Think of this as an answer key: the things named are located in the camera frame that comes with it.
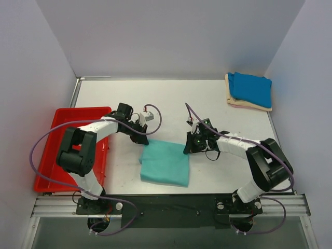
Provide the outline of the teal t shirt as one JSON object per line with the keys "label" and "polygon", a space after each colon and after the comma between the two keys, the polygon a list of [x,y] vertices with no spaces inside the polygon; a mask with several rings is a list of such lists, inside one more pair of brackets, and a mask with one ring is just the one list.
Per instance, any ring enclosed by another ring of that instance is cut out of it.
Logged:
{"label": "teal t shirt", "polygon": [[160,140],[149,140],[139,158],[140,178],[154,184],[188,187],[189,156],[185,145]]}

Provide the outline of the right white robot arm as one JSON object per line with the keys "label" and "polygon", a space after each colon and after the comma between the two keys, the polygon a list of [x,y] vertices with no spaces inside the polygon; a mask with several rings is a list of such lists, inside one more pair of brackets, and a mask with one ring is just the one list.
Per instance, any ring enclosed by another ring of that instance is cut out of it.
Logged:
{"label": "right white robot arm", "polygon": [[228,131],[218,132],[208,118],[194,121],[189,117],[187,123],[191,131],[186,134],[184,154],[215,151],[218,156],[229,153],[248,162],[253,179],[232,194],[235,211],[244,212],[262,194],[287,179],[293,180],[294,170],[274,139],[248,140]]}

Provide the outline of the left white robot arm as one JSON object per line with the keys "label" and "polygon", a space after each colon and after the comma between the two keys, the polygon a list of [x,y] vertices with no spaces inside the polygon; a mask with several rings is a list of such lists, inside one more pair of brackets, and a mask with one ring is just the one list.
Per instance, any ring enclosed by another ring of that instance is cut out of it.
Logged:
{"label": "left white robot arm", "polygon": [[119,103],[116,110],[102,116],[100,121],[65,130],[56,163],[83,189],[83,204],[96,214],[104,212],[107,206],[107,201],[101,197],[105,195],[105,190],[93,171],[97,143],[120,132],[128,135],[136,144],[149,144],[145,135],[148,128],[146,123],[153,120],[154,115],[144,110],[138,114],[136,121],[131,120],[132,115],[132,106]]}

